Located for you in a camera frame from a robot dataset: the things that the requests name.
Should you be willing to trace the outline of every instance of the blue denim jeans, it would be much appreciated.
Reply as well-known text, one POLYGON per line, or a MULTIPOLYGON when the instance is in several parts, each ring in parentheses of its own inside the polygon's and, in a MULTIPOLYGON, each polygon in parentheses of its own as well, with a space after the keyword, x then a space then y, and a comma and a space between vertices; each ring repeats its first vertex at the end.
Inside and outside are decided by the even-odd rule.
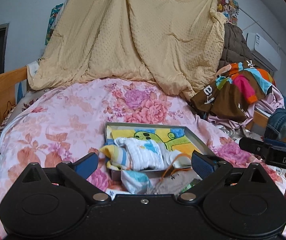
POLYGON ((280 139, 280 132, 285 125, 286 109, 277 108, 276 111, 268 119, 264 137, 273 140, 280 139))

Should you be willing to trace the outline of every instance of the brown puffer jacket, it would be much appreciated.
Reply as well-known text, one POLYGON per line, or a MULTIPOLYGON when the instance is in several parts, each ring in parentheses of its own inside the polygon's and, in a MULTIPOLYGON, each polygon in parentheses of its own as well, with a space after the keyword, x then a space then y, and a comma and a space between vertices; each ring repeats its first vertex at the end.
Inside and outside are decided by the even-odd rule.
POLYGON ((225 23, 224 28, 224 48, 217 70, 230 63, 253 60, 252 53, 246 45, 242 30, 231 23, 225 23))

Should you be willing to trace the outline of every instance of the wooden bed frame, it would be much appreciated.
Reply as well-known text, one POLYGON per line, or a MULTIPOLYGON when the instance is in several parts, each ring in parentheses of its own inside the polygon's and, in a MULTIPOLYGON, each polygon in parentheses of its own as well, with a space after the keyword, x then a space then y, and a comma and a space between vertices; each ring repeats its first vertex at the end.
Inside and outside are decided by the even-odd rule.
MULTIPOLYGON (((26 66, 0 74, 0 124, 16 105, 15 84, 26 80, 27 78, 26 66)), ((246 126, 246 128, 251 130, 254 124, 265 128, 267 126, 267 121, 267 116, 255 111, 254 119, 246 126)))

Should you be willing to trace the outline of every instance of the patterned bed sheet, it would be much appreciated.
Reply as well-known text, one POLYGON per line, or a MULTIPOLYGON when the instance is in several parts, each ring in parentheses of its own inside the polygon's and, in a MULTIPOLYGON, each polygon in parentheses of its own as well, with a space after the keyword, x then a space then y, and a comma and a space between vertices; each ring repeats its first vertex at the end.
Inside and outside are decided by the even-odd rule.
MULTIPOLYGON (((194 115, 179 96, 167 96, 149 83, 107 78, 48 91, 7 124, 0 135, 0 201, 28 163, 54 167, 88 152, 99 156, 98 169, 88 181, 103 191, 125 190, 111 180, 98 150, 105 143, 105 122, 187 126, 233 166, 259 162, 283 193, 286 188, 284 178, 242 151, 226 133, 194 115)), ((0 239, 5 236, 0 222, 0 239)))

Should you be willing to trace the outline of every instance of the black robotic device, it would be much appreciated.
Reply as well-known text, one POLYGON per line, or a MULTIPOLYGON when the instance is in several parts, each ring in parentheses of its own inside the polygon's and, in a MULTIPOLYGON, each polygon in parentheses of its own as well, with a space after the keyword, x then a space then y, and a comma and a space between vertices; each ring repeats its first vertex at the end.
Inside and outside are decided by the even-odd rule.
POLYGON ((113 201, 86 180, 97 165, 94 153, 55 168, 30 163, 0 204, 6 240, 284 239, 286 201, 258 163, 233 168, 194 152, 192 168, 203 180, 178 198, 116 195, 113 201))

